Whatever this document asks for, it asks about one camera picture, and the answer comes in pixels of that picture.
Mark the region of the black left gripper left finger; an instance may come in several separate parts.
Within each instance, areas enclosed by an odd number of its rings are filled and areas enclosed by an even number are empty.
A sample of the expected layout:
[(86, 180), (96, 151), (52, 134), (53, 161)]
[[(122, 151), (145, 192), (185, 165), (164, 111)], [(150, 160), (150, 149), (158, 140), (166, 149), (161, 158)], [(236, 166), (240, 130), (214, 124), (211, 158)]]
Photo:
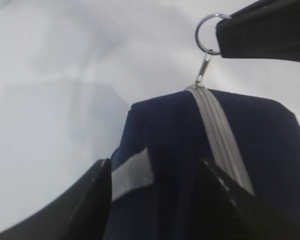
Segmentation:
[(98, 160), (56, 200), (1, 232), (0, 240), (101, 240), (111, 201), (111, 161)]

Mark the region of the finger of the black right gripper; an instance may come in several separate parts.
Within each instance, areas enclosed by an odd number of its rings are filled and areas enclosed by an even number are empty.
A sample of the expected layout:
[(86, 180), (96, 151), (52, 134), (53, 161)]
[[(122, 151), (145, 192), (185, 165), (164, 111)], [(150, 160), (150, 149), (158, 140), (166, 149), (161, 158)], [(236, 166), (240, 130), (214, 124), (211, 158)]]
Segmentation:
[(258, 0), (216, 26), (223, 58), (300, 63), (300, 0)]

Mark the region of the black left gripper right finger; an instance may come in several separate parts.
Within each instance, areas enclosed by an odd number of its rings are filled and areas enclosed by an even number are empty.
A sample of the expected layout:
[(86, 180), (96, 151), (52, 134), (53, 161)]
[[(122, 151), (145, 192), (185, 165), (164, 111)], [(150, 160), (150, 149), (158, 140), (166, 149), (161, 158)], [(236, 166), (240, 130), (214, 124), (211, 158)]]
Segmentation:
[(205, 240), (300, 240), (300, 225), (252, 196), (209, 159), (197, 166), (198, 220)]

